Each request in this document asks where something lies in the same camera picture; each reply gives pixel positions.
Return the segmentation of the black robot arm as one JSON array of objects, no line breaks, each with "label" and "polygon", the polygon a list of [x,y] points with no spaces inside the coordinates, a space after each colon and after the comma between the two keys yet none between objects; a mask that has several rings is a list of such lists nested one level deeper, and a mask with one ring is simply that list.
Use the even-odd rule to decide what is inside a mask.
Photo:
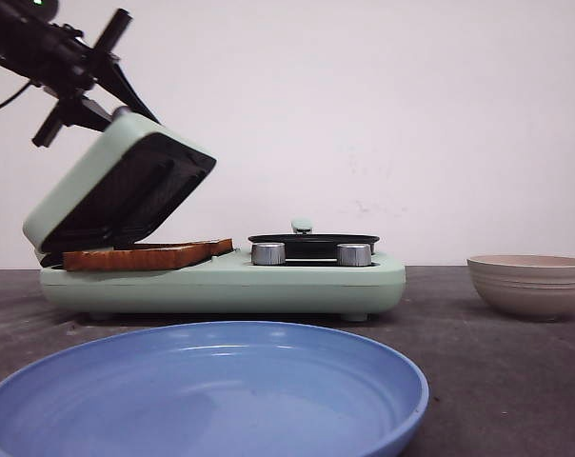
[{"label": "black robot arm", "polygon": [[110,114],[86,96],[96,85],[131,111],[156,121],[113,53],[131,21],[129,12],[116,10],[89,46],[81,30],[53,22],[58,7],[57,1],[0,1],[0,67],[27,78],[28,87],[42,87],[57,99],[32,143],[49,146],[62,127],[105,130],[112,121]]}]

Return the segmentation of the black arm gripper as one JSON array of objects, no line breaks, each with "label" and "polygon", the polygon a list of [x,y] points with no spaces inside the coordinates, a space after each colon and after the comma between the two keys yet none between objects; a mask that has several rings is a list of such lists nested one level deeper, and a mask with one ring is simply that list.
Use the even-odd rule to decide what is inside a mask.
[{"label": "black arm gripper", "polygon": [[[49,146],[63,126],[104,131],[132,111],[159,122],[131,86],[113,53],[130,21],[126,10],[117,10],[93,47],[84,44],[80,40],[82,32],[69,25],[57,26],[26,15],[16,21],[13,58],[20,72],[57,98],[32,138],[35,146]],[[124,106],[109,113],[89,99],[86,92],[96,85]]]}]

